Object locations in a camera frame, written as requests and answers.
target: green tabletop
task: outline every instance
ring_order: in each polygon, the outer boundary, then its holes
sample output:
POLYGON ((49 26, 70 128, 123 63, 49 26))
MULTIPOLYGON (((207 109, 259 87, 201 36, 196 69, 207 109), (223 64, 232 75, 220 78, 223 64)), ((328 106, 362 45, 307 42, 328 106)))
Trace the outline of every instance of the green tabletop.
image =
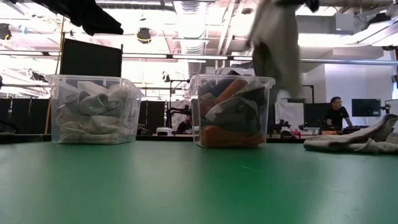
POLYGON ((0 145, 0 223, 395 224, 397 170, 301 144, 0 145))

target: dark clothing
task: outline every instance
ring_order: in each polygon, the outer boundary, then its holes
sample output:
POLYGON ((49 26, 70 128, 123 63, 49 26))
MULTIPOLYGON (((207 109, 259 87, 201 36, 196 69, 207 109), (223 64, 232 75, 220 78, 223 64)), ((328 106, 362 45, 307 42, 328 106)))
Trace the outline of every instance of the dark clothing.
POLYGON ((189 130, 189 129, 191 129, 191 128, 192 128, 191 122, 185 123, 185 122, 182 121, 182 122, 178 125, 177 131, 182 133, 182 132, 185 132, 186 130, 189 130))
POLYGON ((349 118, 347 110, 344 106, 342 106, 338 110, 334 110, 333 108, 329 108, 326 114, 326 119, 331 119, 331 123, 336 128, 343 127, 343 118, 349 118))

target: clear plastic bin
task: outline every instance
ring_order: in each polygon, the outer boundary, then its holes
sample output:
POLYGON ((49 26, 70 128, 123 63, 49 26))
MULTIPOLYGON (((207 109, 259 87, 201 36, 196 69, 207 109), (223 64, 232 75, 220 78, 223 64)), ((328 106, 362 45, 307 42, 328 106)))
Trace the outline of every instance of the clear plastic bin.
POLYGON ((48 78, 53 143, 119 144, 136 140, 144 95, 132 82, 80 75, 48 78))
POLYGON ((267 136, 269 90, 273 78, 195 75, 193 141, 201 147, 261 147, 267 136))

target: person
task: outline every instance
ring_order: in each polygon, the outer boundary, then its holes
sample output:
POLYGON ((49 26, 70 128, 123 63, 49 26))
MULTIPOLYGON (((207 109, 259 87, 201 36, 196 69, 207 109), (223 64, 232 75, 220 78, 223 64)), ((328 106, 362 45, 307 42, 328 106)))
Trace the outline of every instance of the person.
POLYGON ((184 133, 186 130, 189 130, 192 128, 192 116, 188 115, 185 120, 183 120, 177 128, 177 131, 180 133, 184 133))
POLYGON ((344 106, 341 106, 341 98, 335 96, 330 100, 331 107, 326 114, 326 124, 336 128, 343 128, 343 118, 346 120, 348 126, 352 127, 353 124, 349 119, 349 115, 344 106))

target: plastic storage bin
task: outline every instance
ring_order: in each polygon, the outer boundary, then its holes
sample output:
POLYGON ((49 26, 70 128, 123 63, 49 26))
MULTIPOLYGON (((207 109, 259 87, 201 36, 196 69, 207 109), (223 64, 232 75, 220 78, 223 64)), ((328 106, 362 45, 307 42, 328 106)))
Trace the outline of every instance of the plastic storage bin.
POLYGON ((201 147, 265 145, 269 90, 275 80, 241 75, 195 75, 192 98, 193 141, 201 147))
POLYGON ((144 95, 132 82, 79 75, 48 78, 53 143, 119 144, 136 140, 144 95))

